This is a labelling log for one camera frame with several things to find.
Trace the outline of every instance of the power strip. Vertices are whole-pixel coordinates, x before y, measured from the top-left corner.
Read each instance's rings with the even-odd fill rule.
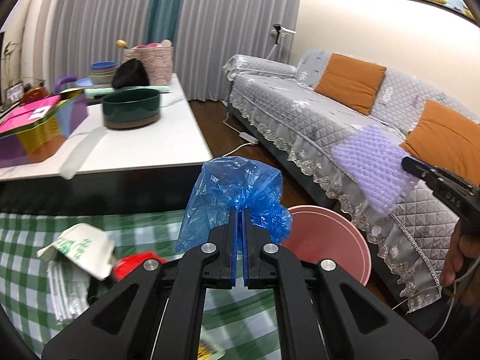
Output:
[[[258,145],[258,139],[255,137],[251,136],[250,134],[247,134],[246,132],[241,132],[238,135],[240,138],[243,138],[247,142],[250,142],[252,145]]]

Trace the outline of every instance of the sofa backrest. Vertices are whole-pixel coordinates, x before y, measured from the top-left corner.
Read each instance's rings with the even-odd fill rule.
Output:
[[[317,86],[332,56],[324,50],[308,50],[300,59],[295,80],[311,88]]]
[[[307,51],[298,63],[295,79],[314,88],[325,73],[331,56],[331,52],[324,50]],[[478,119],[465,105],[433,85],[392,68],[387,68],[385,72],[370,115],[393,124],[407,135],[417,125],[429,99],[438,101],[471,120]]]

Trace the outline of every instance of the triangular cutout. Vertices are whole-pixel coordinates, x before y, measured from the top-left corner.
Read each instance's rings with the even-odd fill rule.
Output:
[[[132,284],[128,287],[111,304],[98,313],[92,322],[93,326],[112,335],[117,335],[122,328],[137,291],[138,284]]]
[[[340,285],[340,289],[362,334],[368,334],[386,325],[386,317],[380,314],[368,301],[355,292],[352,287],[343,283]]]

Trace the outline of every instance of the black hat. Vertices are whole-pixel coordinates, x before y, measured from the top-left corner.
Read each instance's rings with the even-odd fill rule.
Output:
[[[112,80],[112,87],[120,89],[128,86],[149,86],[147,72],[143,63],[136,58],[120,65]]]

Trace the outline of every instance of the dark green ceramic bowl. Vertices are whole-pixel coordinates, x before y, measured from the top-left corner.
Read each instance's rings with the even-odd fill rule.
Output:
[[[160,119],[160,92],[131,89],[102,99],[103,120],[108,128],[135,128]]]

